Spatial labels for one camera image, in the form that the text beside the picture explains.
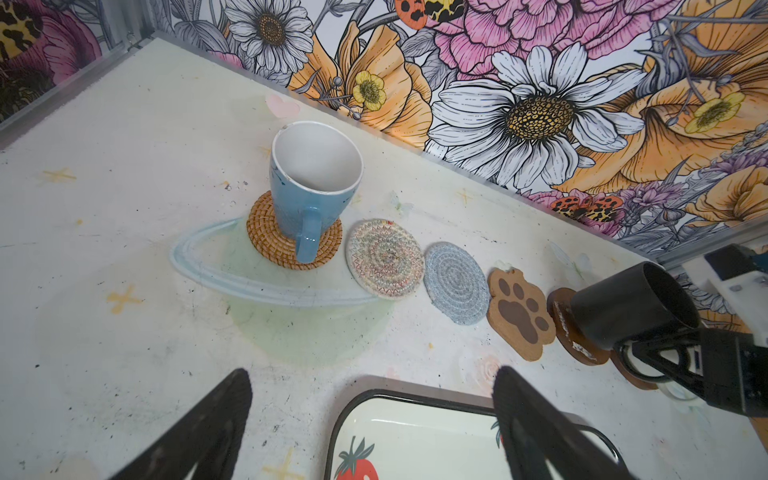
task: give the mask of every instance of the orange flower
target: orange flower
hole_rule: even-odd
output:
[[[733,227],[768,214],[768,167],[752,165],[728,175],[685,210],[704,219],[689,223],[692,227],[719,222]]]
[[[688,0],[678,15],[696,16],[725,4],[709,16],[739,18],[753,3],[755,0]],[[577,188],[591,194],[615,192],[663,180],[686,158],[688,162],[679,174],[688,175],[708,166],[766,120],[768,25],[700,23],[691,34],[711,50],[739,52],[702,58],[686,50],[693,83],[703,101],[690,95],[686,79],[642,98],[634,93],[618,98],[606,108],[642,118],[645,128],[627,136],[628,145],[618,152],[594,153],[582,148],[579,153],[591,157],[595,165],[577,169],[571,179],[553,188],[563,192]],[[650,71],[653,65],[649,59],[643,68]]]
[[[342,38],[335,59],[313,38],[309,63],[291,78],[291,90],[390,134],[414,147],[424,148],[432,124],[432,91],[418,65],[406,62],[397,46],[399,36],[382,25],[360,51],[355,22]]]

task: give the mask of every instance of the paw-shaped coaster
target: paw-shaped coaster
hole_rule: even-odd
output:
[[[498,268],[488,277],[488,286],[488,323],[521,357],[529,362],[540,359],[544,345],[557,335],[541,289],[526,282],[520,270]]]

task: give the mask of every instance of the strawberry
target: strawberry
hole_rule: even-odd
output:
[[[366,460],[373,452],[373,445],[366,448],[366,440],[362,439],[357,450],[354,450],[355,437],[349,445],[349,452],[339,453],[341,465],[336,469],[336,480],[379,480],[379,475],[373,464]]]

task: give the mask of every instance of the yellow cross mark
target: yellow cross mark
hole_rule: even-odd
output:
[[[68,168],[62,168],[61,170],[49,172],[48,170],[43,170],[43,173],[48,175],[45,179],[52,184],[58,184],[61,182],[66,182],[70,180],[77,180],[78,178],[75,175],[72,175],[70,170]]]
[[[263,467],[262,470],[264,470],[267,473],[274,474],[277,477],[277,480],[286,480],[286,478],[295,478],[296,480],[304,480],[304,475],[288,472],[291,455],[293,455],[293,447],[288,449],[288,456],[286,457],[285,462],[283,462],[283,465],[280,468]]]
[[[125,292],[125,295],[121,295],[120,293],[112,292],[109,295],[107,295],[107,301],[108,302],[115,302],[115,306],[112,307],[112,313],[117,315],[118,313],[123,311],[123,307],[126,303],[141,303],[143,300],[139,300],[138,298],[133,298],[131,294],[134,292],[134,286],[129,285],[127,292]]]
[[[466,188],[462,188],[462,191],[456,192],[456,194],[459,195],[462,198],[462,200],[464,200],[464,205],[466,205],[472,199],[472,197],[467,195]]]

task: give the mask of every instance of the wall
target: wall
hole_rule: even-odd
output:
[[[102,0],[2,0],[0,10],[0,122],[114,47]]]
[[[413,0],[149,1],[160,29],[652,256],[768,212],[764,0],[455,0],[439,23]]]

